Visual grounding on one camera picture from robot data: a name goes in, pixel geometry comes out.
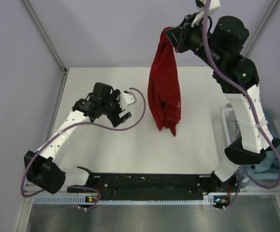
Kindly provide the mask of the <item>aluminium frame post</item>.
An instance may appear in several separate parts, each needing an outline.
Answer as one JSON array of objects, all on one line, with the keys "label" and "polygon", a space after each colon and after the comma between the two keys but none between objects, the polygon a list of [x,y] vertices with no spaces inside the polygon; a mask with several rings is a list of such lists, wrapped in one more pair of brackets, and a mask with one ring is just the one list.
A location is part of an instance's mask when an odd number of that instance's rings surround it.
[{"label": "aluminium frame post", "polygon": [[32,4],[29,0],[21,0],[20,1],[27,11],[30,19],[32,20],[34,26],[36,27],[37,32],[39,33],[42,41],[44,42],[48,52],[52,56],[53,60],[57,64],[60,71],[65,74],[67,72],[67,68],[63,64],[63,61],[61,60],[60,56],[58,55],[57,50],[55,49],[53,43],[50,40],[50,37],[48,36],[48,33],[46,32],[41,20],[39,19],[38,15],[36,14]]},{"label": "aluminium frame post", "polygon": [[269,5],[265,8],[265,11],[257,21],[256,28],[252,33],[251,38],[248,39],[247,45],[243,48],[243,56],[249,57],[251,55],[279,6],[280,0],[271,0],[269,2]]}]

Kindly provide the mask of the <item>red t shirt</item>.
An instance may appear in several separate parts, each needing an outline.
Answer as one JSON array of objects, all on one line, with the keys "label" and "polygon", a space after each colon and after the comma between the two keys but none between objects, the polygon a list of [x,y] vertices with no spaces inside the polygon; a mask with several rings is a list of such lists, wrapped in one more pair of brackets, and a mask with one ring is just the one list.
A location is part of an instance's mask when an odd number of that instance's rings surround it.
[{"label": "red t shirt", "polygon": [[150,68],[147,100],[159,131],[169,129],[176,136],[181,120],[181,91],[174,49],[165,32],[160,35],[157,51]]}]

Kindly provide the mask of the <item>white laundry basket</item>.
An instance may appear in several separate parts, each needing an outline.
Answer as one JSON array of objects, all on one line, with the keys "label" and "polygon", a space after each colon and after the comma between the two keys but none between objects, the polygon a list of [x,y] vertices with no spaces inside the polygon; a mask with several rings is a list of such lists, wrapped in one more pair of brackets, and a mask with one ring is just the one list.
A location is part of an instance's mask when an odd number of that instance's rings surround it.
[{"label": "white laundry basket", "polygon": [[[273,110],[264,109],[265,118],[267,120],[268,128],[273,137],[280,139],[280,126],[276,119],[276,114]],[[236,116],[230,103],[226,104],[226,107],[221,112],[223,127],[225,131],[226,143],[230,145],[240,136],[240,129],[236,122]]]}]

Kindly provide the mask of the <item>light blue t shirt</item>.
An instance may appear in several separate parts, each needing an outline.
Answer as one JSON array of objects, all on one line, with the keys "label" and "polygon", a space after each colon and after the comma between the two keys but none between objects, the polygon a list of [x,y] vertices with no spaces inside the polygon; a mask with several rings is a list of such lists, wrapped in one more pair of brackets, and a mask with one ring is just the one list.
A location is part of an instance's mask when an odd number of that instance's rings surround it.
[{"label": "light blue t shirt", "polygon": [[246,173],[239,170],[239,176],[236,181],[241,182],[241,188],[245,188],[251,183],[248,178],[250,175],[258,183],[263,184],[265,181],[276,182],[279,176],[279,162],[273,151],[268,151],[266,153],[266,158],[260,163],[255,165],[244,165],[243,166]]}]

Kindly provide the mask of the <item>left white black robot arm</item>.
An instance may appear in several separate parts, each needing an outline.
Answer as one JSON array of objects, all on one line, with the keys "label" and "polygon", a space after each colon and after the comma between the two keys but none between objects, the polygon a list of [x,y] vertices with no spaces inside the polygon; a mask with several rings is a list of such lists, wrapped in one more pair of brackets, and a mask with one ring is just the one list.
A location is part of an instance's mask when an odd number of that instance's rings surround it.
[{"label": "left white black robot arm", "polygon": [[43,146],[36,152],[26,153],[27,180],[51,194],[63,186],[79,186],[83,191],[91,191],[95,181],[89,177],[87,168],[79,165],[61,168],[61,162],[84,125],[92,125],[99,117],[106,116],[116,128],[132,116],[125,110],[135,102],[136,97],[130,89],[121,92],[110,85],[96,83],[86,98],[75,102],[63,124]]}]

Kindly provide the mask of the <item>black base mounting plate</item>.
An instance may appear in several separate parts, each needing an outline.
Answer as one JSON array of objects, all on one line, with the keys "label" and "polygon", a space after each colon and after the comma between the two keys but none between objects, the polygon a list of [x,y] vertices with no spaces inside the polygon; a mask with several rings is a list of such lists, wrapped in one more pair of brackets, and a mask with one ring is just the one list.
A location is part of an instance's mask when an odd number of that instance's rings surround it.
[{"label": "black base mounting plate", "polygon": [[85,187],[99,193],[110,191],[135,192],[144,189],[190,190],[195,193],[209,194],[237,189],[235,178],[221,182],[214,174],[126,174],[126,173],[91,173]]}]

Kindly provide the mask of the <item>left aluminium frame post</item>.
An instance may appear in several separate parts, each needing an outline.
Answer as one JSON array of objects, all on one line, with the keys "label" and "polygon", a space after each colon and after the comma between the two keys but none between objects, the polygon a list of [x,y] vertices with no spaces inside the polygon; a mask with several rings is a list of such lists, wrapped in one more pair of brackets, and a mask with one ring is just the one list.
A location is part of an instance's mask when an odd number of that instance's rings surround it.
[{"label": "left aluminium frame post", "polygon": [[38,15],[36,14],[32,4],[29,0],[21,0],[20,1],[27,11],[30,19],[32,20],[34,26],[36,27],[37,32],[39,33],[42,41],[44,42],[48,52],[52,56],[53,60],[57,64],[60,71],[65,74],[67,72],[67,68],[63,64],[63,61],[61,60],[60,56],[58,55],[57,50],[55,49],[53,43],[50,40],[50,37],[48,36],[48,33],[46,32],[41,20],[39,19]]}]

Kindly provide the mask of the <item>right aluminium frame post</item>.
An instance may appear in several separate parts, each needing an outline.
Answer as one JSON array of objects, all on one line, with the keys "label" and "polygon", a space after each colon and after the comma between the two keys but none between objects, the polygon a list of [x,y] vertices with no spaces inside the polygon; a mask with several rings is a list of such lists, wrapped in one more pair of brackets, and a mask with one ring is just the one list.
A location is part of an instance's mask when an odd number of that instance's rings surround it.
[{"label": "right aluminium frame post", "polygon": [[257,21],[256,28],[252,33],[251,38],[248,39],[247,45],[243,48],[243,56],[249,57],[251,55],[279,6],[280,0],[271,0],[269,2],[269,5],[265,8],[265,11]]}]

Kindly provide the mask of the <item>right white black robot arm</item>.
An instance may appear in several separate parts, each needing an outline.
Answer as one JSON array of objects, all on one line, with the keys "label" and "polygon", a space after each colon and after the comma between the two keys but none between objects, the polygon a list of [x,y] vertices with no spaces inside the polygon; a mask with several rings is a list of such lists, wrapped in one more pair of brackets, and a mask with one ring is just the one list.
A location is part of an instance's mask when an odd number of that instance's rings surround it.
[{"label": "right white black robot arm", "polygon": [[234,16],[221,17],[214,31],[207,34],[208,47],[218,70],[249,95],[246,98],[239,89],[213,72],[213,78],[232,105],[241,133],[225,148],[225,158],[211,174],[210,183],[216,191],[228,186],[228,180],[239,166],[261,163],[272,150],[271,145],[274,148],[280,145],[280,139],[273,137],[267,126],[256,66],[240,53],[248,36],[248,29]]}]

